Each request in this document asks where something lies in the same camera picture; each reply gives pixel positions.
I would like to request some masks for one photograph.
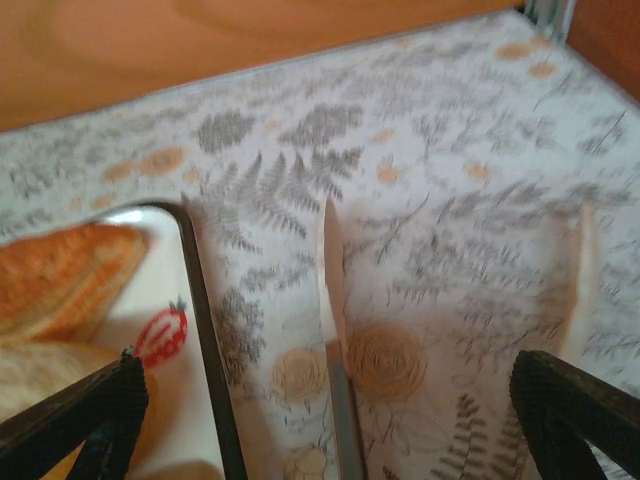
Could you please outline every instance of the red strawberry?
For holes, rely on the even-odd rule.
[[[145,368],[158,366],[160,363],[177,355],[187,340],[187,304],[178,297],[174,304],[169,303],[156,313],[144,327],[133,354],[142,358]]]

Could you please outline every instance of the tongs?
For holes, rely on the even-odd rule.
[[[120,480],[140,434],[149,396],[131,350],[0,424],[0,476],[39,479],[84,442],[68,480]]]
[[[336,209],[327,199],[320,215],[317,258],[320,327],[327,352],[331,409],[340,478],[367,478],[345,325],[343,240]]]

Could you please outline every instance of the toast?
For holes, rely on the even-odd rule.
[[[33,342],[0,346],[0,422],[45,400],[69,385],[120,358],[119,354],[94,345],[66,342]],[[149,405],[131,458],[131,467],[152,445],[158,386],[145,371]],[[78,447],[43,478],[66,478]]]
[[[102,224],[0,248],[0,343],[87,340],[145,253],[141,232]]]

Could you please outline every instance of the white tray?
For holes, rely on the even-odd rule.
[[[177,205],[148,203],[113,210],[97,221],[143,230],[149,245],[91,340],[116,351],[137,345],[158,381],[153,449],[128,478],[246,478],[188,215]],[[184,315],[168,310],[179,301],[186,305]]]

